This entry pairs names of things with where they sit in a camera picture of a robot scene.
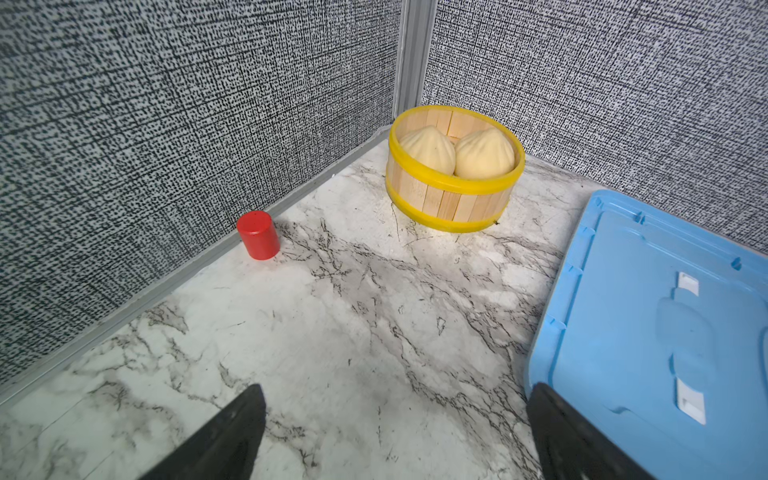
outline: blue tray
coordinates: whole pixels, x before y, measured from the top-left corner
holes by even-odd
[[[581,216],[539,324],[545,382],[659,480],[768,478],[768,259],[616,192]]]

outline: gray fabric partition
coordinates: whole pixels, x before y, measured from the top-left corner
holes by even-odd
[[[439,0],[423,104],[768,251],[768,4]]]
[[[0,383],[392,121],[400,0],[0,14]]]

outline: dumpling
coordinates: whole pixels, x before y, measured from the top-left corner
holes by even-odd
[[[456,144],[455,175],[484,180],[508,174],[515,168],[515,151],[497,128],[476,131]]]
[[[440,173],[453,175],[456,168],[453,144],[434,125],[408,133],[400,140],[400,145],[419,163]]]

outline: baseboard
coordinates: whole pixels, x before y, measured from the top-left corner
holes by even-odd
[[[389,132],[389,125],[381,127],[367,142],[350,151],[337,162],[333,163],[312,180],[297,187],[266,211],[276,217],[314,191],[318,186],[339,173],[353,161],[363,156],[367,151],[384,140]],[[40,386],[47,379],[60,372],[72,361],[87,352],[91,347],[101,343],[123,325],[141,315],[144,311],[157,305],[169,293],[186,282],[195,273],[210,265],[216,259],[228,252],[240,242],[237,231],[230,232],[224,238],[211,245],[181,268],[166,275],[163,279],[140,291],[131,300],[115,310],[102,320],[99,320],[90,330],[82,333],[76,339],[67,343],[56,352],[36,362],[4,385],[0,386],[0,412],[4,412],[18,400]]]

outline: marble surface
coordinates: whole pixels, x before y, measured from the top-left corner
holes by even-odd
[[[481,233],[386,196],[383,142],[0,415],[3,478],[136,478],[252,382],[254,478],[540,478],[522,368],[599,185],[530,159]]]

